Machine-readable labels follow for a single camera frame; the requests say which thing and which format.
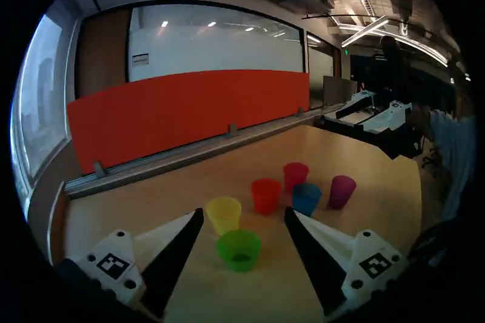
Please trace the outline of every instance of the desk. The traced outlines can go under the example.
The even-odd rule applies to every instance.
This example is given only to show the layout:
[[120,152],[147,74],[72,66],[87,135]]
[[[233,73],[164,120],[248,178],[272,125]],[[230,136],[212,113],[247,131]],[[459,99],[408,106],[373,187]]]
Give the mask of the desk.
[[[216,251],[207,217],[167,305],[166,322],[321,322],[321,307],[283,221],[253,212],[250,185],[258,178],[283,181],[292,161],[310,167],[309,182],[323,198],[313,217],[349,235],[370,228],[406,253],[420,232],[417,164],[391,161],[378,148],[310,126],[297,126],[214,158],[134,184],[71,202],[68,257],[88,252],[117,228],[132,236],[176,219],[217,196],[242,204],[241,228],[254,231],[263,249],[255,269],[229,271]],[[330,183],[346,174],[357,182],[342,211],[327,210]],[[282,203],[289,199],[282,198]]]

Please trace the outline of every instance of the orange partition panel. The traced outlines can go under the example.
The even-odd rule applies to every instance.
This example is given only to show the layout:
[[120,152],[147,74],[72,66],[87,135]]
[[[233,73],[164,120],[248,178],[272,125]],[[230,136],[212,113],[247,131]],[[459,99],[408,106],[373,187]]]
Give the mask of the orange partition panel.
[[83,173],[260,124],[309,108],[309,75],[212,70],[145,79],[69,103]]

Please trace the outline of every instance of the green cup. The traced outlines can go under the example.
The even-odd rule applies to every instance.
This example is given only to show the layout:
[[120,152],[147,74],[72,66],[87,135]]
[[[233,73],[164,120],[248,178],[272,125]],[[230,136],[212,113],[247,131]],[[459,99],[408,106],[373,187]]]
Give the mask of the green cup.
[[217,241],[219,256],[233,271],[251,270],[260,250],[261,240],[251,231],[230,231]]

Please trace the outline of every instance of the plastic cup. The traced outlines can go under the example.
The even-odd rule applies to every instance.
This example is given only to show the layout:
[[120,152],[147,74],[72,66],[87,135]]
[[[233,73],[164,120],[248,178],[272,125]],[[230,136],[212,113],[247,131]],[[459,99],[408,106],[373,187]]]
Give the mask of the plastic cup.
[[281,184],[270,178],[263,178],[251,184],[254,209],[261,215],[267,216],[276,210]]
[[241,204],[232,197],[212,199],[206,205],[206,213],[214,226],[214,230],[220,236],[239,228]]
[[322,191],[310,183],[298,184],[293,188],[293,209],[311,217],[322,197]]
[[305,183],[310,169],[300,162],[291,162],[283,168],[284,172],[284,189],[291,193],[294,186]]
[[217,241],[219,256],[233,271],[249,271],[256,264],[261,240],[251,231],[230,231]]
[[349,176],[334,177],[330,188],[329,205],[337,210],[344,208],[356,187],[357,184]]

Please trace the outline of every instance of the window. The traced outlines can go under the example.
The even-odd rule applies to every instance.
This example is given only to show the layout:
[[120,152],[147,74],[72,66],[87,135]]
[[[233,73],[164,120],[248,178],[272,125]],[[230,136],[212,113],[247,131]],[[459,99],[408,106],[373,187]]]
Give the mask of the window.
[[205,5],[134,9],[128,62],[130,81],[203,70],[304,71],[298,28]]
[[44,15],[19,72],[10,120],[16,186],[21,198],[66,139],[65,54],[58,54],[62,28]]
[[308,61],[310,72],[310,109],[323,106],[323,77],[336,76],[335,57],[340,52],[319,37],[307,33]]

